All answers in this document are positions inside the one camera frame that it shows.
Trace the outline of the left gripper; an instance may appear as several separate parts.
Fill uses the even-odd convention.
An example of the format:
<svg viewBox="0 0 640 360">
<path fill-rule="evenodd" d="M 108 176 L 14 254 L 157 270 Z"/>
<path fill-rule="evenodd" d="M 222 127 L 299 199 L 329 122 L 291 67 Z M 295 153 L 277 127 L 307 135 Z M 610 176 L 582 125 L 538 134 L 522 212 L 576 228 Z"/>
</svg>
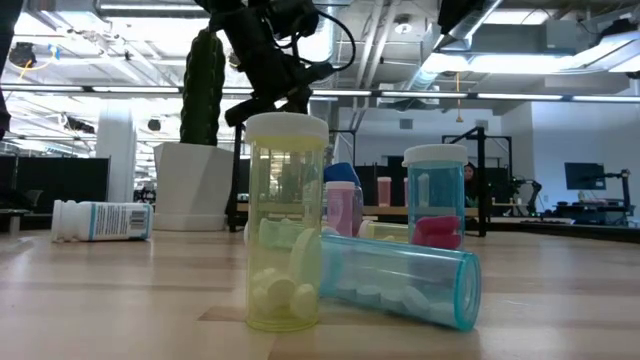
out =
<svg viewBox="0 0 640 360">
<path fill-rule="evenodd" d="M 330 63 L 306 67 L 298 58 L 280 50 L 255 56 L 247 65 L 253 88 L 251 98 L 227 110 L 226 123 L 237 126 L 254 115 L 276 111 L 308 114 L 310 85 L 334 72 Z"/>
</svg>

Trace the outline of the large yellow vial white tablets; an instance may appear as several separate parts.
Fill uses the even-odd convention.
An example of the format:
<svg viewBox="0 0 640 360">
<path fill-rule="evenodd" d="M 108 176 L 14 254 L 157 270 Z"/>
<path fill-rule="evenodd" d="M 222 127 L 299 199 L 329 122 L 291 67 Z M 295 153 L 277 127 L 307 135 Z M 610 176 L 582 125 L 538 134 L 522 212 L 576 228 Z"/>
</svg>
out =
<svg viewBox="0 0 640 360">
<path fill-rule="evenodd" d="M 325 121 L 273 112 L 246 122 L 251 147 L 246 322 L 264 331 L 318 320 Z"/>
</svg>

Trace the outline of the yellow vial white cap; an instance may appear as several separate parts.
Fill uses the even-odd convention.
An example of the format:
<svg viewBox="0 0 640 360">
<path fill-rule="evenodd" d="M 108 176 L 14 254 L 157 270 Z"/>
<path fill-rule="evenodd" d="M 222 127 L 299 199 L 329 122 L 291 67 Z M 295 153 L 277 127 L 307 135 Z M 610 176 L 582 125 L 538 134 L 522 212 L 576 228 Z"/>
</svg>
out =
<svg viewBox="0 0 640 360">
<path fill-rule="evenodd" d="M 366 239 L 408 243 L 409 229 L 404 224 L 363 220 L 358 230 L 358 236 Z"/>
</svg>

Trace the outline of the teal vial pink contents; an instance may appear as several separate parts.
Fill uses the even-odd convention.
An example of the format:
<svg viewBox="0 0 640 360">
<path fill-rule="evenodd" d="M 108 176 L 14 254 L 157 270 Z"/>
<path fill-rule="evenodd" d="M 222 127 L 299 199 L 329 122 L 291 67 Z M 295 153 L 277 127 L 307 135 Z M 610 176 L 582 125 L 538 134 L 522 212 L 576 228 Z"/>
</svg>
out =
<svg viewBox="0 0 640 360">
<path fill-rule="evenodd" d="M 458 250 L 465 233 L 464 166 L 467 149 L 456 144 L 428 144 L 407 149 L 409 242 Z"/>
</svg>

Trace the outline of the large teal vial blue tablets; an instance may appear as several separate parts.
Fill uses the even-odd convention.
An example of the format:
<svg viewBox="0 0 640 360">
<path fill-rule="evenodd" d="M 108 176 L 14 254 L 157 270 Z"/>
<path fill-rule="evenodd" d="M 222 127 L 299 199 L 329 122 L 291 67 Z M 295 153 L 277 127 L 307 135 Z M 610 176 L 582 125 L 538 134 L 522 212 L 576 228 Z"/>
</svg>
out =
<svg viewBox="0 0 640 360">
<path fill-rule="evenodd" d="M 481 302 L 476 255 L 324 234 L 320 295 L 460 331 L 474 328 Z"/>
</svg>

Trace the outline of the white bottle teal label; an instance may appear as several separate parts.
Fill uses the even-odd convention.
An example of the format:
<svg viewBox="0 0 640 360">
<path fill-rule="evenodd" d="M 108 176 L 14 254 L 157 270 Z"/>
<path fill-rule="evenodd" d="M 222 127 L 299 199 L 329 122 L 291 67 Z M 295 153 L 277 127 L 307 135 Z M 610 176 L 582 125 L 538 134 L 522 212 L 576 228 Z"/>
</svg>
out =
<svg viewBox="0 0 640 360">
<path fill-rule="evenodd" d="M 147 240 L 154 209 L 146 203 L 55 200 L 52 242 Z"/>
</svg>

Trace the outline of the green cactus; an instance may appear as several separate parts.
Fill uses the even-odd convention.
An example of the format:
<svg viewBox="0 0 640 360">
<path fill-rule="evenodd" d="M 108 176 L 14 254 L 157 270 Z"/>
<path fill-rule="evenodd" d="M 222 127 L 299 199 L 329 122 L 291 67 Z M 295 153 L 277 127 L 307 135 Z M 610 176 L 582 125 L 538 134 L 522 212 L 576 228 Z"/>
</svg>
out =
<svg viewBox="0 0 640 360">
<path fill-rule="evenodd" d="M 223 43 L 208 28 L 193 39 L 183 80 L 180 142 L 216 146 L 225 81 Z"/>
</svg>

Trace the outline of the overhead light bar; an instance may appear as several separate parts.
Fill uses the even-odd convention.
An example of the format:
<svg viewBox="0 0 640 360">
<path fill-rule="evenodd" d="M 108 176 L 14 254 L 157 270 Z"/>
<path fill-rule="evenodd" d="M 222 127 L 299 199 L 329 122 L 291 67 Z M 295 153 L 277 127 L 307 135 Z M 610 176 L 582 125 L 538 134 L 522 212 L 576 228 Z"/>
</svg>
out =
<svg viewBox="0 0 640 360">
<path fill-rule="evenodd" d="M 22 93 L 48 94 L 117 94 L 132 96 L 177 97 L 183 92 L 176 86 L 89 86 L 51 84 L 1 84 L 3 90 Z M 398 98 L 398 99 L 446 99 L 473 101 L 530 101 L 530 102 L 579 102 L 604 104 L 640 104 L 640 96 L 620 95 L 566 95 L 534 93 L 491 93 L 491 92 L 443 92 L 443 91 L 390 91 L 362 89 L 312 89 L 312 99 L 316 98 Z"/>
</svg>

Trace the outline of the white building column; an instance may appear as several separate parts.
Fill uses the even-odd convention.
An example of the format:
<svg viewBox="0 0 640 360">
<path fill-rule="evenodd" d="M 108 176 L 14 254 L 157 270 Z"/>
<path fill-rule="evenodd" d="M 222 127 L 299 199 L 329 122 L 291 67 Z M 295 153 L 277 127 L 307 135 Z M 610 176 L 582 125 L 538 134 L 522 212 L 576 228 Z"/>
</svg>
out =
<svg viewBox="0 0 640 360">
<path fill-rule="evenodd" d="M 131 107 L 107 100 L 98 117 L 96 157 L 109 160 L 107 201 L 133 201 L 137 133 Z"/>
</svg>

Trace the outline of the person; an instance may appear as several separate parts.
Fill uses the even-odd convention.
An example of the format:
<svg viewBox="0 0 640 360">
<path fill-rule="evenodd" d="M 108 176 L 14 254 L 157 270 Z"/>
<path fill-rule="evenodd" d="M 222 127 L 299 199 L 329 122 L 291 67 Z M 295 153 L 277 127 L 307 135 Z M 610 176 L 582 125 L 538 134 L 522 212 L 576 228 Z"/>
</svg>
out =
<svg viewBox="0 0 640 360">
<path fill-rule="evenodd" d="M 464 166 L 465 206 L 468 208 L 478 207 L 478 180 L 476 170 L 477 168 L 471 162 L 468 162 Z"/>
</svg>

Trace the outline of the black room partition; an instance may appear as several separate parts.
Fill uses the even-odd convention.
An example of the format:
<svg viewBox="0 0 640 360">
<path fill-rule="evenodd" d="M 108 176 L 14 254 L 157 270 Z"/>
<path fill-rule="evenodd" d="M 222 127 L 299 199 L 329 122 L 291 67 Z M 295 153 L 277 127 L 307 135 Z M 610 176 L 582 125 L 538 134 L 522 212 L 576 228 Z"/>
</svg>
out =
<svg viewBox="0 0 640 360">
<path fill-rule="evenodd" d="M 51 213 L 55 200 L 106 201 L 107 158 L 0 156 L 0 209 Z"/>
</svg>

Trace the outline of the dark computer monitor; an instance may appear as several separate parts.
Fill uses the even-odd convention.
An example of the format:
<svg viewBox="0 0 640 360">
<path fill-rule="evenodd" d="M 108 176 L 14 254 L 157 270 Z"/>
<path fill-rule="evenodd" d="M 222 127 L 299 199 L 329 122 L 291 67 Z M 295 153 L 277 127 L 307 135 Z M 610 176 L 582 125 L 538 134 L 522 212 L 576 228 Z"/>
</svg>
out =
<svg viewBox="0 0 640 360">
<path fill-rule="evenodd" d="M 600 163 L 564 164 L 568 190 L 605 190 L 604 165 Z"/>
</svg>

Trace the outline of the silver ventilation duct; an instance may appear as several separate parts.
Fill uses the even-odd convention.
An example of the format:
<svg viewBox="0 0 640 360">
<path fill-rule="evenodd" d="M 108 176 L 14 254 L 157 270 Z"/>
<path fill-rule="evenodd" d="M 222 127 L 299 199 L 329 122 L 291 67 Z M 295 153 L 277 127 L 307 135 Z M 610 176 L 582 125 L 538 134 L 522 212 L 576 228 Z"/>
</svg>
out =
<svg viewBox="0 0 640 360">
<path fill-rule="evenodd" d="M 334 68 L 338 64 L 337 39 L 343 34 L 343 30 L 327 15 L 332 16 L 333 9 L 325 6 L 316 8 L 318 24 L 315 32 L 310 36 L 301 36 L 296 42 L 297 52 L 294 47 L 285 49 L 288 55 L 298 55 L 299 60 L 309 67 L 314 64 L 330 63 Z"/>
</svg>

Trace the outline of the wooden shelf black metal frame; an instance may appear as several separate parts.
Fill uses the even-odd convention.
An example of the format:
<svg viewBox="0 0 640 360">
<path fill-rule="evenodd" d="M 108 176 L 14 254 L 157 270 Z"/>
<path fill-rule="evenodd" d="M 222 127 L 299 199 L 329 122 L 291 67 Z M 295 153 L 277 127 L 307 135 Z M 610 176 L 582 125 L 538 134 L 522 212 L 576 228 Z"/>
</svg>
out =
<svg viewBox="0 0 640 360">
<path fill-rule="evenodd" d="M 232 166 L 232 188 L 230 199 L 226 208 L 227 215 L 227 224 L 229 226 L 230 232 L 237 232 L 238 226 L 242 226 L 246 224 L 247 213 L 248 210 L 246 208 L 246 203 L 238 203 L 237 195 L 238 195 L 238 184 L 240 180 L 240 147 L 243 143 L 242 134 L 245 130 L 244 125 L 239 125 L 234 130 L 234 140 L 233 140 L 233 166 Z M 481 126 L 475 126 L 463 134 L 460 135 L 442 135 L 441 143 L 442 144 L 454 144 L 458 143 L 461 140 L 470 140 L 475 141 L 477 143 L 477 179 L 478 183 L 481 186 L 478 192 L 478 200 L 480 204 L 477 207 L 479 213 L 476 215 L 478 218 L 476 230 L 478 231 L 478 237 L 485 237 L 487 232 L 489 231 L 489 223 L 490 223 L 490 213 L 489 213 L 489 183 L 486 174 L 486 141 L 488 139 L 504 139 L 508 143 L 508 147 L 506 149 L 506 153 L 508 155 L 508 174 L 509 176 L 513 175 L 513 170 L 511 168 L 511 163 L 513 160 L 512 156 L 512 137 L 504 136 L 504 135 L 487 135 L 485 132 L 485 128 Z"/>
</svg>

